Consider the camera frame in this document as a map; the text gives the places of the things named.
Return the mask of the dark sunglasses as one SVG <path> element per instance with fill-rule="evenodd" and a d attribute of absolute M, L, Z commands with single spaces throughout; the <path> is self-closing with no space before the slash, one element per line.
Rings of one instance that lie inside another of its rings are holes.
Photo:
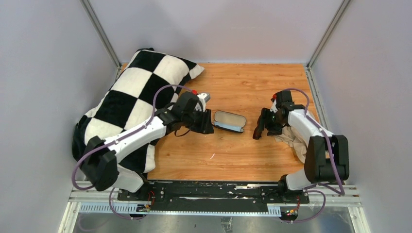
<path fill-rule="evenodd" d="M 257 120 L 257 126 L 254 129 L 254 133 L 253 133 L 253 139 L 254 140 L 259 140 L 261 138 L 262 132 L 265 129 L 265 125 L 266 125 L 266 121 L 267 121 L 267 117 L 268 117 L 268 113 L 269 113 L 269 109 L 267 108 L 262 108 L 260 115 L 258 117 Z"/>

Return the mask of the black glasses case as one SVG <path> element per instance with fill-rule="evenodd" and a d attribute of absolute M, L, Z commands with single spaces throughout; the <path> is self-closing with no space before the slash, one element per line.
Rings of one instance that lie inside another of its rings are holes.
<path fill-rule="evenodd" d="M 242 128 L 246 125 L 246 117 L 221 110 L 215 112 L 212 125 L 215 121 L 228 125 L 240 126 Z"/>

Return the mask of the light blue cleaning cloth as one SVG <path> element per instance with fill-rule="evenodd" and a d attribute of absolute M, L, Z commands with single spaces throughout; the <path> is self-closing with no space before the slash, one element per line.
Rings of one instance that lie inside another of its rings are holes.
<path fill-rule="evenodd" d="M 230 132 L 237 132 L 237 133 L 244 132 L 244 129 L 240 126 L 228 125 L 228 124 L 224 124 L 224 123 L 217 122 L 217 121 L 215 121 L 213 123 L 213 125 L 216 128 L 219 128 L 219 129 L 222 129 L 222 130 L 227 130 L 227 131 L 230 131 Z"/>

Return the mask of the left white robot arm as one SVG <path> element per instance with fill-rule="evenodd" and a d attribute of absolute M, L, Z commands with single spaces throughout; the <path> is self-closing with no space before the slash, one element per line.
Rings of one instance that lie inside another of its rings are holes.
<path fill-rule="evenodd" d="M 136 200 L 148 197 L 144 177 L 124 168 L 120 162 L 132 152 L 186 127 L 192 132 L 211 134 L 211 110 L 206 108 L 209 93 L 184 92 L 175 103 L 158 109 L 143 123 L 116 136 L 91 138 L 80 159 L 80 169 L 97 191 L 111 187 L 127 190 Z"/>

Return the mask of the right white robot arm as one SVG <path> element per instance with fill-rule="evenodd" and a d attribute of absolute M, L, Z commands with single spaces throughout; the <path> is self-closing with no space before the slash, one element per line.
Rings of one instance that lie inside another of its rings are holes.
<path fill-rule="evenodd" d="M 267 130 L 268 136 L 280 136 L 286 127 L 298 131 L 307 151 L 302 170 L 283 175 L 278 181 L 278 198 L 291 202 L 298 191 L 308 190 L 316 185 L 334 189 L 344 195 L 343 181 L 349 177 L 348 140 L 344 135 L 336 135 L 321 126 L 308 113 L 308 105 L 296 104 L 292 99 L 292 88 L 279 91 L 271 98 L 270 109 L 262 108 L 253 133 L 258 140 Z"/>

